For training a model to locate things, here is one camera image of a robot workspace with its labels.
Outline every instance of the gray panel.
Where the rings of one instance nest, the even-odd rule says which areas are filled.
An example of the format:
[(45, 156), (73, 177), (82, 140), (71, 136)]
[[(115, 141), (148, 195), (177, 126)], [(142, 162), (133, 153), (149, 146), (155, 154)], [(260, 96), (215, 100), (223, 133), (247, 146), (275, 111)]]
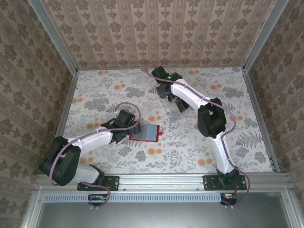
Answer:
[(45, 203), (38, 228), (289, 228), (280, 193), (252, 193), (244, 204), (219, 203)]

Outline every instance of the patterned wallpaper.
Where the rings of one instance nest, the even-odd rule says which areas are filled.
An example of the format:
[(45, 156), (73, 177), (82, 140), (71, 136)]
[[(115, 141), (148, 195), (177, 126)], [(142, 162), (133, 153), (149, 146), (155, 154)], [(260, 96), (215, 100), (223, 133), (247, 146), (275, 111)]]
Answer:
[(242, 65), (275, 0), (42, 0), (78, 68)]
[(0, 1), (0, 227), (18, 227), (71, 75), (26, 0)]
[(249, 71), (283, 171), (304, 206), (304, 1), (289, 0)]

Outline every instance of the floral mat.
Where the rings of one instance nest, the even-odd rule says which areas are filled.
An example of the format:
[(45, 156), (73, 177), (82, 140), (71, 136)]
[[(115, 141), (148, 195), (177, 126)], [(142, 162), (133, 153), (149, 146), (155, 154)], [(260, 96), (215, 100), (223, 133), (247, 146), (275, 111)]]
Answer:
[[(244, 171), (272, 171), (256, 116), (239, 67), (177, 68), (177, 72), (204, 95), (221, 99), (237, 119), (236, 130), (227, 136), (235, 164)], [(79, 71), (70, 107), (65, 137), (88, 133), (115, 118), (121, 102), (137, 105), (141, 123), (158, 124), (163, 136), (158, 142), (123, 139), (84, 154), (80, 164), (94, 164), (105, 173), (204, 173), (216, 171), (210, 139), (197, 127), (197, 114), (170, 123), (156, 93), (158, 84), (145, 72), (135, 70)], [(136, 109), (124, 109), (136, 114)], [(228, 115), (226, 128), (232, 121)]]

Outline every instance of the red object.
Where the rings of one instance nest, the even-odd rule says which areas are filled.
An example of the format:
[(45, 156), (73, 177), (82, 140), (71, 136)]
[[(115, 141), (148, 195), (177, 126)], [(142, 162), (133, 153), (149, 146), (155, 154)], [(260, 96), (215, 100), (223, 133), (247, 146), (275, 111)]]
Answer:
[(132, 135), (130, 135), (129, 139), (130, 140), (135, 140), (135, 141), (143, 141), (143, 142), (158, 142), (158, 136), (162, 135), (162, 132), (160, 132), (160, 126), (157, 125), (157, 130), (156, 130), (156, 140), (155, 141), (152, 141), (152, 140), (146, 140), (146, 139), (134, 139), (132, 138)]

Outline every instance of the purple cable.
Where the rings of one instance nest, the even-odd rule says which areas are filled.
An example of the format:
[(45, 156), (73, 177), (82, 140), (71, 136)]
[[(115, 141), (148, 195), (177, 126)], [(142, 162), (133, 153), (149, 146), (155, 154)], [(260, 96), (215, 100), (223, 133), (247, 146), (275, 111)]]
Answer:
[(118, 104), (118, 105), (116, 106), (116, 108), (115, 108), (115, 112), (117, 111), (118, 107), (121, 106), (121, 105), (123, 105), (123, 104), (132, 105), (132, 106), (134, 106), (134, 107), (137, 109), (137, 111), (138, 111), (138, 121), (136, 122), (136, 124), (134, 124), (134, 125), (132, 125), (132, 126), (130, 126), (130, 127), (125, 127), (125, 128), (101, 129), (101, 130), (93, 131), (93, 132), (90, 132), (90, 133), (88, 133), (88, 134), (85, 134), (85, 135), (83, 135), (83, 136), (81, 136), (81, 137), (78, 137), (77, 139), (74, 139), (74, 140), (70, 141), (67, 145), (65, 145), (65, 146), (60, 150), (60, 152), (58, 153), (58, 155), (57, 155), (57, 157), (55, 158), (55, 160), (54, 160), (54, 162), (53, 162), (53, 165), (52, 165), (52, 167), (51, 167), (51, 170), (50, 170), (50, 172), (49, 172), (49, 182), (50, 182), (50, 184), (51, 184), (52, 186), (57, 186), (57, 185), (58, 185), (58, 184), (55, 184), (55, 183), (53, 182), (53, 179), (52, 179), (52, 177), (53, 177), (53, 172), (54, 172), (55, 166), (56, 166), (56, 164), (57, 164), (57, 162), (58, 162), (58, 159), (59, 159), (59, 157), (62, 155), (62, 153), (67, 149), (67, 147), (69, 147), (71, 144), (76, 143), (78, 140), (85, 139), (85, 138), (87, 138), (87, 137), (89, 137), (89, 136), (91, 136), (91, 135), (95, 135), (95, 134), (98, 134), (98, 133), (101, 133), (101, 132), (129, 130), (129, 129), (131, 129), (131, 128), (134, 128), (134, 127), (139, 123), (139, 120), (140, 120), (140, 118), (141, 118), (141, 111), (139, 110), (139, 108), (138, 108), (136, 105), (134, 105), (134, 104), (132, 104), (132, 103), (130, 103), (130, 102), (122, 102), (122, 103)]
[[(100, 208), (100, 207), (103, 207), (103, 206), (105, 205), (105, 203), (110, 199), (111, 191), (110, 191), (109, 188), (107, 188), (107, 187), (105, 187), (105, 186), (102, 186), (102, 185), (89, 184), (89, 183), (87, 183), (87, 182), (81, 182), (81, 183), (84, 184), (84, 185), (86, 185), (86, 186), (89, 186), (89, 187), (100, 188), (100, 189), (105, 189), (105, 190), (107, 190), (107, 192), (108, 192), (107, 198), (104, 200), (104, 202), (103, 202), (101, 205), (98, 206), (99, 208)], [(97, 208), (97, 207), (95, 207), (95, 206), (92, 205), (92, 199), (94, 199), (94, 198), (96, 198), (96, 197), (98, 197), (98, 196), (95, 195), (95, 196), (92, 196), (92, 197), (90, 198), (89, 205), (90, 205), (92, 208)]]
[[(188, 87), (187, 84), (183, 84), (183, 83), (181, 83), (181, 82), (176, 82), (176, 81), (170, 81), (170, 80), (166, 80), (166, 79), (162, 79), (162, 78), (157, 78), (157, 77), (153, 76), (152, 74), (150, 74), (150, 73), (148, 72), (148, 69), (147, 69), (147, 68), (145, 68), (145, 71), (146, 71), (146, 73), (147, 73), (150, 77), (152, 77), (152, 78), (154, 78), (154, 79), (156, 79), (156, 80), (163, 81), (163, 82), (174, 83), (174, 84), (178, 84), (178, 85), (180, 85), (180, 86), (186, 87), (188, 90), (190, 90), (192, 93), (194, 93), (196, 96), (198, 96), (198, 97), (199, 97), (200, 99), (202, 99), (203, 101), (206, 101), (206, 102), (208, 102), (208, 103), (210, 103), (210, 104), (212, 104), (212, 105), (215, 105), (215, 106), (217, 106), (217, 107), (223, 109), (224, 111), (228, 112), (228, 114), (232, 117), (232, 119), (233, 119), (233, 127), (232, 127), (229, 131), (227, 131), (227, 132), (225, 132), (225, 133), (222, 134), (222, 136), (221, 136), (221, 141), (222, 141), (222, 144), (223, 144), (223, 147), (224, 147), (224, 151), (225, 151), (225, 155), (226, 155), (226, 157), (227, 157), (227, 160), (228, 160), (229, 164), (230, 164), (234, 169), (236, 169), (237, 171), (239, 171), (240, 173), (242, 173), (242, 174), (247, 178), (247, 180), (248, 180), (248, 188), (247, 188), (247, 191), (246, 191), (246, 194), (245, 194), (244, 198), (243, 198), (239, 203), (237, 203), (237, 204), (235, 204), (235, 205), (233, 205), (233, 206), (235, 207), (235, 206), (239, 205), (240, 203), (242, 203), (242, 202), (244, 201), (244, 199), (247, 197), (247, 195), (248, 195), (248, 193), (249, 193), (249, 190), (250, 190), (250, 185), (251, 185), (251, 183), (250, 183), (250, 178), (248, 177), (248, 175), (247, 175), (246, 173), (244, 173), (243, 171), (241, 171), (238, 167), (236, 167), (236, 166), (232, 163), (232, 161), (231, 161), (230, 158), (229, 158), (228, 151), (227, 151), (226, 146), (225, 146), (225, 143), (224, 143), (224, 136), (226, 136), (227, 134), (233, 132), (233, 131), (235, 130), (236, 126), (237, 126), (237, 121), (236, 121), (235, 116), (232, 114), (232, 112), (230, 112), (229, 109), (227, 109), (226, 107), (224, 107), (224, 106), (222, 106), (222, 105), (219, 105), (219, 104), (217, 104), (217, 103), (215, 103), (215, 102), (212, 102), (212, 101), (210, 101), (210, 100), (204, 98), (204, 96), (202, 96), (201, 94), (197, 93), (197, 92), (196, 92), (195, 90), (193, 90), (192, 88)], [(228, 204), (229, 207), (232, 207), (232, 205), (230, 205), (228, 202), (226, 202), (226, 201), (224, 201), (224, 200), (222, 200), (222, 201), (223, 201), (224, 203)]]

